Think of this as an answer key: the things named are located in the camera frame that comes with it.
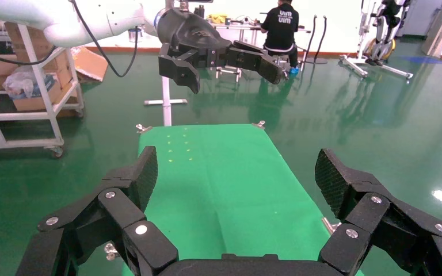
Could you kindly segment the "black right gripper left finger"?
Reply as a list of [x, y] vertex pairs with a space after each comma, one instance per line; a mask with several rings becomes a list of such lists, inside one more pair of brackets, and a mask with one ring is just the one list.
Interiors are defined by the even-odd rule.
[[158, 177], [157, 151], [110, 170], [92, 193], [43, 217], [17, 275], [77, 275], [97, 247], [111, 243], [134, 275], [160, 275], [178, 250], [145, 210]]

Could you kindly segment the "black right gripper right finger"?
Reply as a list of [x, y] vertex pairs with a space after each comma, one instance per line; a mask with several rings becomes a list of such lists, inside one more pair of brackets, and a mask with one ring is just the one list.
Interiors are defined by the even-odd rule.
[[374, 175], [320, 150], [315, 181], [340, 225], [318, 260], [355, 275], [377, 247], [410, 275], [442, 275], [442, 220], [394, 197]]

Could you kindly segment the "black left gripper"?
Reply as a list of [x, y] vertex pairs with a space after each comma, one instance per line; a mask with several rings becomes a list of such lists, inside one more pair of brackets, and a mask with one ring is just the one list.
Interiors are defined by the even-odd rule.
[[226, 65], [257, 72], [272, 84], [284, 79], [284, 69], [268, 51], [242, 41], [224, 39], [205, 19], [179, 8], [165, 10], [156, 17], [156, 31], [162, 43], [158, 65], [160, 76], [178, 86], [200, 91], [196, 68]]

